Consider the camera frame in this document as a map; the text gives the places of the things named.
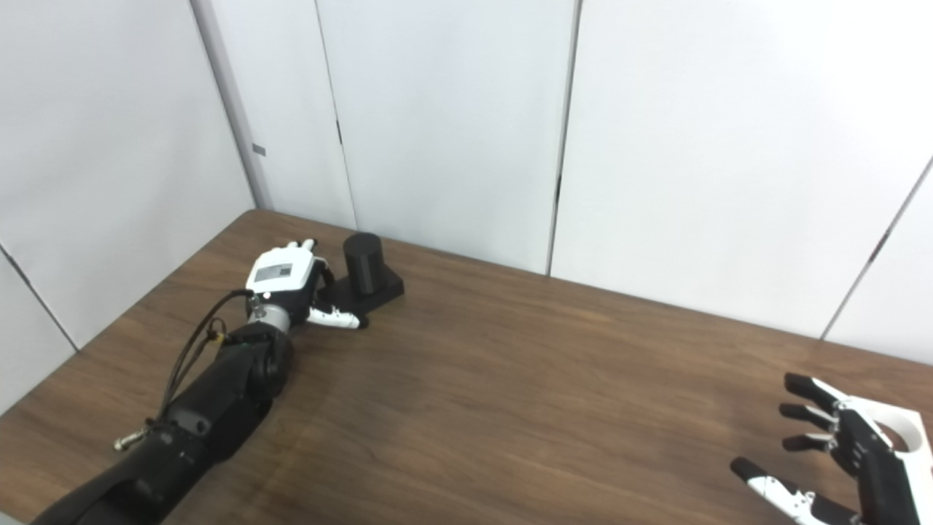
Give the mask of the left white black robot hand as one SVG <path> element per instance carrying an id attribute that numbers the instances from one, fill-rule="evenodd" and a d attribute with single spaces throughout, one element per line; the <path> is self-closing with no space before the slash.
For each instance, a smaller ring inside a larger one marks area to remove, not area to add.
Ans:
<path id="1" fill-rule="evenodd" d="M 369 319 L 339 309 L 320 296 L 337 279 L 326 259 L 317 256 L 318 241 L 290 241 L 262 253 L 246 280 L 253 293 L 248 322 L 267 324 L 289 333 L 301 324 L 361 331 Z"/>

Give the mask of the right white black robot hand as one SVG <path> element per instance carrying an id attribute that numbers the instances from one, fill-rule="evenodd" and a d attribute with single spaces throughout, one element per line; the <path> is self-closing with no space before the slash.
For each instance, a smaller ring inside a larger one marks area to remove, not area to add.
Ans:
<path id="1" fill-rule="evenodd" d="M 797 524 L 931 523 L 931 442 L 919 412 L 850 395 L 799 373 L 787 373 L 784 388 L 806 403 L 782 403 L 780 415 L 809 422 L 819 433 L 786 437 L 783 448 L 827 453 L 856 481 L 859 508 L 806 491 L 737 456 L 730 469 L 747 488 Z"/>

